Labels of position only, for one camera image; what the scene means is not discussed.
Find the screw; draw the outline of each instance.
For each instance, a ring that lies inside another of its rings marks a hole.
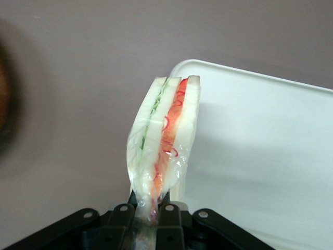
[[[167,205],[167,206],[165,207],[165,209],[166,209],[166,211],[173,211],[173,210],[175,209],[175,207],[172,206],[172,205]]]
[[[122,207],[120,208],[120,211],[122,211],[122,212],[127,211],[127,210],[128,210],[128,207],[127,207],[127,206],[122,206]]]
[[[91,216],[93,215],[92,212],[86,212],[84,215],[83,215],[83,218],[90,218]]]
[[[200,211],[200,212],[199,212],[199,216],[200,216],[201,218],[207,218],[207,217],[208,217],[208,213],[205,212],[205,211]]]

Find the black mechanical bracket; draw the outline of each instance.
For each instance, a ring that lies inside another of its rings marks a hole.
[[[79,210],[4,250],[133,250],[136,206],[132,192],[128,203],[102,216]],[[213,210],[181,210],[168,193],[159,205],[156,250],[211,249],[274,250]]]

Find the wrapped sandwich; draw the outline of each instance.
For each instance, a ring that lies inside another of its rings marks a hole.
[[[186,174],[199,108],[198,76],[155,78],[127,142],[127,169],[136,216],[154,225],[158,202]]]

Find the white plastic tray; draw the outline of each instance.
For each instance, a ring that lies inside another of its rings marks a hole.
[[[333,249],[333,91],[199,60],[191,212],[214,209],[277,249]]]

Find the tomato slice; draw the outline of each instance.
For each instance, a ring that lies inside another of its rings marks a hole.
[[[180,82],[177,92],[173,99],[173,105],[168,111],[166,116],[167,125],[162,130],[162,139],[159,147],[159,157],[155,163],[155,177],[154,185],[158,197],[160,197],[163,188],[163,179],[168,168],[168,162],[173,157],[178,156],[178,151],[173,147],[175,137],[178,129],[178,119],[181,116],[183,109],[183,102],[185,99],[185,92],[187,86],[187,80],[184,79]]]

